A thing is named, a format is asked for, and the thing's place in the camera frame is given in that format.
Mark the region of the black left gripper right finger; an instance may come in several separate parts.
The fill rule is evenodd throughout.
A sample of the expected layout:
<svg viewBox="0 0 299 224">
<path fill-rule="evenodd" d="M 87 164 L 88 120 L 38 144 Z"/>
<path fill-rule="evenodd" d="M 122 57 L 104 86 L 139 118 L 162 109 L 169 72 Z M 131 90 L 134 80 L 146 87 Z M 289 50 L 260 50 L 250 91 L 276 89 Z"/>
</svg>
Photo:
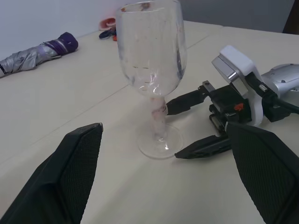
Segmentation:
<svg viewBox="0 0 299 224">
<path fill-rule="evenodd" d="M 229 122 L 241 181 L 267 224 L 299 222 L 299 158 L 274 133 Z"/>
</svg>

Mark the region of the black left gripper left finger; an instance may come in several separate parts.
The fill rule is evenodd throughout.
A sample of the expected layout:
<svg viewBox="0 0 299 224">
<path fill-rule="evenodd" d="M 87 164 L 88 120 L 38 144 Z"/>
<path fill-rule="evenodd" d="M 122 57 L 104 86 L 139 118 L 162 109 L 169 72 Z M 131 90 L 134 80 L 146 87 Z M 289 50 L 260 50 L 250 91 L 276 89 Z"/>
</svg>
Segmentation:
<svg viewBox="0 0 299 224">
<path fill-rule="evenodd" d="M 2 224 L 79 224 L 93 186 L 103 124 L 66 134 L 31 175 Z"/>
</svg>

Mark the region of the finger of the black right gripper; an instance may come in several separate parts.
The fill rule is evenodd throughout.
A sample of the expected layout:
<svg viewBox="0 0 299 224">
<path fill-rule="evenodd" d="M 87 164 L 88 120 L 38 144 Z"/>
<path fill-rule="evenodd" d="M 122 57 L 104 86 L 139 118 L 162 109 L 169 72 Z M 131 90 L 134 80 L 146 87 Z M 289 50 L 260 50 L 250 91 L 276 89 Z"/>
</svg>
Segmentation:
<svg viewBox="0 0 299 224">
<path fill-rule="evenodd" d="M 195 90 L 181 95 L 169 101 L 167 105 L 167 115 L 177 115 L 190 110 L 193 106 L 199 105 L 209 97 L 210 94 L 203 90 Z"/>
<path fill-rule="evenodd" d="M 175 153 L 178 159 L 199 159 L 209 158 L 231 150 L 231 142 L 228 136 L 208 136 L 200 139 L 181 151 Z"/>
</svg>

